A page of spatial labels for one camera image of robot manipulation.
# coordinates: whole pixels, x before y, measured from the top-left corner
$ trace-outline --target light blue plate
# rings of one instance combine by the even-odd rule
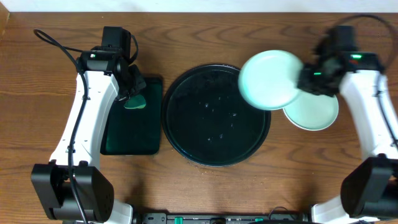
[[[319,131],[329,127],[338,115],[337,97],[302,92],[284,108],[286,117],[297,127]]]
[[[296,88],[303,63],[283,50],[268,50],[251,57],[238,78],[242,97],[261,110],[277,110],[293,102],[301,92]]]

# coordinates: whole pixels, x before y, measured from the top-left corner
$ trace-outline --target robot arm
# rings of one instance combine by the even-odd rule
[[[316,223],[368,222],[397,218],[397,190],[391,177],[397,175],[397,116],[392,106],[387,78],[376,54],[358,52],[353,28],[338,26],[316,49],[318,62],[306,65],[298,87],[316,95],[340,92],[346,100],[361,143],[363,163],[341,186],[341,195],[314,205]]]
[[[379,97],[382,106],[389,125],[396,136],[398,131],[397,116],[389,98],[387,78],[381,76],[381,80],[378,80],[380,75],[381,74],[375,70],[358,70],[356,73],[348,72],[340,84],[340,93],[346,100],[354,119],[356,131],[361,143],[363,161],[366,161],[369,157],[377,157],[380,154],[385,154],[389,159],[398,159],[398,150],[392,143],[391,134],[384,121],[375,96],[375,83],[378,83],[380,86],[379,90],[381,91]],[[372,194],[377,194],[376,189],[373,189]],[[313,222],[338,224],[355,223],[359,220],[367,222],[379,220],[376,217],[368,216],[351,218],[345,211],[342,200],[348,200],[348,198],[343,198],[339,195],[328,202],[314,205],[311,211]],[[393,213],[385,215],[392,218],[396,213],[394,208],[392,212]]]
[[[105,27],[101,46],[83,51],[77,59],[84,71],[88,94],[76,132],[72,166],[76,191],[89,222],[130,224],[132,221],[131,205],[114,199],[113,186],[99,171],[101,140],[113,102],[127,99],[145,87],[137,66],[129,67],[137,56],[129,58],[130,39],[131,34],[121,27]],[[44,211],[52,220],[82,219],[71,183],[66,182],[71,178],[68,145],[84,95],[81,75],[76,80],[76,95],[62,138],[50,162],[35,164],[31,175]]]
[[[104,72],[86,71],[84,74],[88,85],[88,100],[75,138],[75,153],[73,165],[78,166],[80,161],[86,161],[89,166],[100,169],[101,140],[104,134],[106,120],[114,99],[119,92],[119,85],[113,74]],[[50,161],[57,165],[68,165],[68,151],[70,137],[83,100],[83,82],[78,75],[75,100],[69,114],[68,122],[61,141],[52,153]]]

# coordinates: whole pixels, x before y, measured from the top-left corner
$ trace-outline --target round plate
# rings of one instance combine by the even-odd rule
[[[264,142],[271,113],[253,108],[238,90],[239,69],[203,65],[167,91],[162,124],[181,155],[206,166],[228,166],[251,156]]]
[[[286,117],[297,127],[319,131],[335,122],[338,115],[337,97],[302,92],[284,108]]]
[[[255,108],[277,110],[297,97],[297,79],[303,63],[283,50],[268,50],[251,57],[239,74],[239,90]]]

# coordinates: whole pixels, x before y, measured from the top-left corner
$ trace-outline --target green sponge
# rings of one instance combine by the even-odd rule
[[[125,109],[143,109],[145,108],[147,102],[145,98],[141,95],[138,94],[136,96],[133,96],[124,104]]]

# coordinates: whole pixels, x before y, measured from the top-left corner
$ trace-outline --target black wire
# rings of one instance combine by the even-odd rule
[[[134,53],[134,55],[131,56],[131,58],[128,60],[129,64],[133,63],[137,59],[137,56],[138,56],[138,43],[137,43],[136,37],[134,35],[131,35],[131,39],[134,41],[134,45],[136,46],[136,53]]]
[[[54,42],[52,42],[51,41],[51,39],[53,39],[53,38],[51,38],[50,36],[48,36],[47,34],[45,34],[43,31],[41,31],[41,30],[39,30],[39,29],[34,29],[33,30],[33,33],[36,35],[36,37],[38,37],[40,40],[43,40],[44,42],[46,42],[46,43],[48,43],[48,44],[51,44],[51,45],[54,45],[54,46],[57,46],[57,47],[59,47],[57,44],[55,44]],[[71,51],[75,51],[75,52],[83,52],[82,50],[79,50],[79,49],[74,49],[74,48],[71,48],[71,47],[66,47],[66,46],[62,46],[64,49],[67,49],[67,50],[71,50]]]
[[[389,33],[391,35],[391,39],[392,39],[392,48],[391,48],[390,55],[384,64],[385,68],[388,69],[392,65],[392,63],[394,62],[394,60],[398,54],[398,39],[397,39],[398,32],[394,28],[394,26],[392,26],[389,22],[387,22],[385,19],[383,19],[379,16],[375,16],[372,14],[357,14],[357,15],[348,16],[346,18],[340,19],[339,21],[334,23],[332,27],[340,26],[344,23],[347,23],[349,21],[352,21],[354,19],[359,19],[359,18],[370,18],[370,19],[377,20],[377,21],[381,22],[389,31]]]
[[[283,207],[283,206],[276,206],[274,209],[272,209],[272,210],[269,212],[269,214],[268,214],[268,219],[269,219],[269,220],[271,220],[271,216],[272,216],[272,214],[274,213],[274,211],[277,210],[277,209],[279,209],[279,208],[282,208],[282,209],[284,209],[284,210],[286,210],[286,211],[289,211],[287,208],[285,208],[285,207]]]
[[[76,119],[75,126],[73,127],[72,135],[70,137],[70,142],[69,142],[69,146],[68,146],[68,175],[69,175],[69,179],[70,179],[70,186],[72,189],[72,194],[76,200],[77,206],[78,206],[80,214],[81,214],[81,218],[83,219],[85,224],[88,224],[86,213],[84,211],[83,205],[81,204],[81,201],[80,201],[79,194],[77,192],[76,180],[75,180],[75,177],[73,176],[73,153],[75,151],[73,148],[73,145],[75,144],[77,129],[79,127],[81,117],[83,116],[83,111],[85,109],[87,98],[88,98],[88,88],[87,88],[86,78],[84,76],[83,71],[80,69],[79,65],[77,64],[76,60],[67,51],[67,47],[62,46],[55,39],[53,39],[51,36],[49,36],[48,34],[46,34],[45,32],[43,32],[41,30],[34,29],[33,32],[41,40],[44,40],[47,43],[50,43],[54,46],[59,47],[62,50],[62,52],[65,53],[65,55],[67,55],[67,57],[75,65],[76,70],[79,73],[81,80],[83,82],[83,88],[84,88],[83,101],[81,102],[80,110],[79,110],[79,113],[78,113],[78,116]]]
[[[385,63],[385,66],[384,66],[386,68],[386,70],[387,70],[392,65],[392,63],[394,62],[394,60],[395,60],[395,58],[397,57],[397,54],[398,54],[398,35],[397,35],[398,32],[394,28],[394,26],[392,26],[389,22],[387,22],[385,19],[383,19],[383,18],[381,18],[379,16],[375,16],[375,15],[372,15],[372,14],[357,14],[357,15],[353,15],[353,16],[349,16],[349,17],[341,19],[340,21],[336,22],[333,25],[333,27],[336,27],[338,25],[344,24],[344,23],[352,21],[354,19],[363,18],[363,17],[370,18],[370,19],[375,19],[375,20],[381,22],[383,25],[385,25],[385,27],[387,28],[387,30],[390,33],[390,36],[391,36],[391,39],[392,39],[392,47],[391,47],[390,55],[388,56],[388,59],[387,59],[387,61]],[[398,140],[395,137],[394,132],[392,131],[391,125],[388,122],[386,113],[385,113],[384,108],[383,108],[383,104],[381,102],[381,96],[380,95],[381,95],[382,91],[380,90],[380,84],[381,84],[381,77],[382,76],[383,76],[382,74],[379,74],[377,76],[376,85],[375,85],[376,86],[375,97],[377,98],[377,103],[379,105],[380,112],[381,112],[383,120],[384,120],[384,122],[385,122],[385,124],[387,126],[387,129],[388,129],[388,131],[390,133],[390,136],[391,136],[391,138],[393,140],[393,144],[395,145],[396,149],[398,150],[398,143],[397,143]]]
[[[394,135],[394,132],[392,131],[392,128],[391,128],[390,123],[388,122],[386,113],[384,112],[383,104],[381,103],[381,96],[380,96],[381,93],[382,93],[382,91],[380,90],[381,77],[382,77],[381,74],[379,74],[379,75],[377,76],[377,81],[376,81],[376,95],[375,95],[375,97],[377,98],[377,103],[378,103],[378,105],[379,105],[380,112],[381,112],[381,115],[382,115],[382,117],[383,117],[383,120],[384,120],[384,122],[385,122],[385,124],[386,124],[386,126],[387,126],[388,131],[390,132],[390,135],[391,135],[391,138],[392,138],[392,143],[395,145],[396,149],[398,149],[397,139],[396,139],[396,137],[395,137],[395,135]]]

